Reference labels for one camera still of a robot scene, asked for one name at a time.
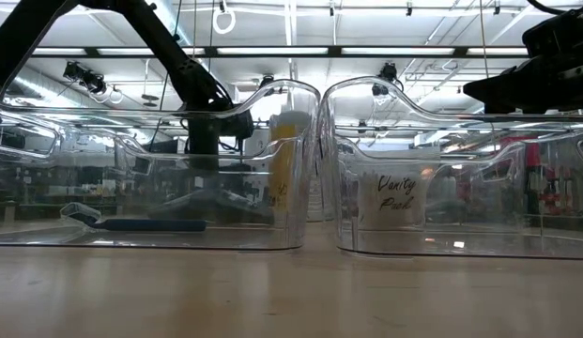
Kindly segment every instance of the vanity pack text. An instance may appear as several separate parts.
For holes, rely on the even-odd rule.
[[[397,196],[384,198],[379,210],[383,208],[392,210],[408,210],[412,208],[412,201],[414,200],[412,193],[415,187],[416,181],[408,177],[404,177],[401,180],[394,180],[391,176],[381,176],[378,180],[379,193],[387,191],[403,192],[406,198],[398,198]]]

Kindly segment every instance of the hanging ring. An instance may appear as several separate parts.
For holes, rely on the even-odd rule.
[[[228,14],[231,16],[231,23],[228,24],[228,27],[222,29],[218,26],[218,17],[223,14]],[[218,34],[228,34],[230,33],[233,28],[235,28],[235,23],[237,23],[237,18],[235,17],[235,12],[229,8],[226,9],[224,12],[220,12],[215,10],[214,15],[212,16],[212,25],[214,26],[214,31]]]

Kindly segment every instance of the label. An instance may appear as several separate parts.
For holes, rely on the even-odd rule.
[[[297,136],[297,130],[294,125],[278,126],[270,131],[270,141],[276,141],[283,138],[292,138]],[[287,195],[292,187],[291,171],[294,165],[293,143],[286,143],[277,147],[277,152],[272,163],[270,164],[270,177],[268,187],[270,193],[270,204],[279,210],[287,208]]]
[[[414,172],[363,175],[358,187],[359,228],[422,225],[428,180],[428,176]]]

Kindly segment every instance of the blue handle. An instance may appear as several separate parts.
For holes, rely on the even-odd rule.
[[[170,220],[106,220],[89,225],[96,229],[110,231],[159,231],[159,232],[202,232],[206,230],[206,221],[170,221]]]

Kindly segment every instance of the red object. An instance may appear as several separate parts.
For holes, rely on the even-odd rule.
[[[509,144],[513,144],[514,142],[525,141],[525,140],[535,140],[536,137],[531,136],[516,136],[516,137],[504,137],[499,140],[499,145],[502,148],[505,148]],[[525,148],[525,165],[527,167],[532,166],[539,166],[541,165],[542,161],[539,157],[539,145],[538,144],[526,144]]]

